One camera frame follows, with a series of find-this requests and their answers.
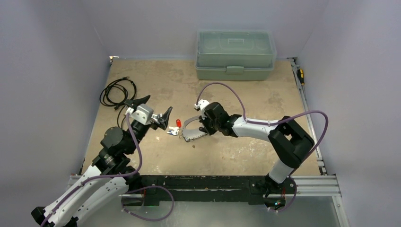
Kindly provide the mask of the keyring with keys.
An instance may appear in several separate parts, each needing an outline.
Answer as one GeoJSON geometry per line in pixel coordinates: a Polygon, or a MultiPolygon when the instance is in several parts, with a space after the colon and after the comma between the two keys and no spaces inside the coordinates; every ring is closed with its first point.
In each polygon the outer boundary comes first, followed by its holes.
{"type": "Polygon", "coordinates": [[[169,126],[167,130],[167,134],[172,135],[172,136],[179,136],[180,138],[183,138],[186,142],[193,141],[195,139],[201,138],[203,136],[206,136],[207,133],[201,130],[201,127],[196,128],[196,129],[188,129],[187,126],[195,121],[199,120],[200,115],[192,117],[184,121],[183,123],[180,121],[180,119],[176,120],[176,126],[172,127],[169,126]]]}

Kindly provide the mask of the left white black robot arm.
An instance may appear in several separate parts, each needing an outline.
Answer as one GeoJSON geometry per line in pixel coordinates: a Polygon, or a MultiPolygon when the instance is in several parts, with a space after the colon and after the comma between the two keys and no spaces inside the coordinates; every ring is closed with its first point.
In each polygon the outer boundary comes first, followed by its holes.
{"type": "Polygon", "coordinates": [[[102,149],[82,176],[58,199],[31,211],[34,221],[42,227],[78,227],[111,199],[125,193],[145,195],[152,189],[166,190],[155,183],[145,184],[139,170],[142,153],[139,143],[149,129],[166,130],[169,107],[155,114],[146,103],[150,96],[127,100],[126,130],[109,128],[101,140],[102,149]]]}

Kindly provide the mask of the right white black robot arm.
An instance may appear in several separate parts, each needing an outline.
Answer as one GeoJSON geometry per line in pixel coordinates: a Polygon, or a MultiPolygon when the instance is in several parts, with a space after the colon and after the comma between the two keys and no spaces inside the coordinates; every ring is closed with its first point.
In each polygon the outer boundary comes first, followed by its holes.
{"type": "Polygon", "coordinates": [[[249,137],[269,142],[279,159],[265,176],[267,192],[278,192],[285,179],[298,169],[314,146],[309,134],[289,116],[280,121],[247,120],[240,114],[229,115],[218,102],[200,100],[194,106],[201,113],[202,130],[208,135],[221,132],[229,137],[249,137]]]}

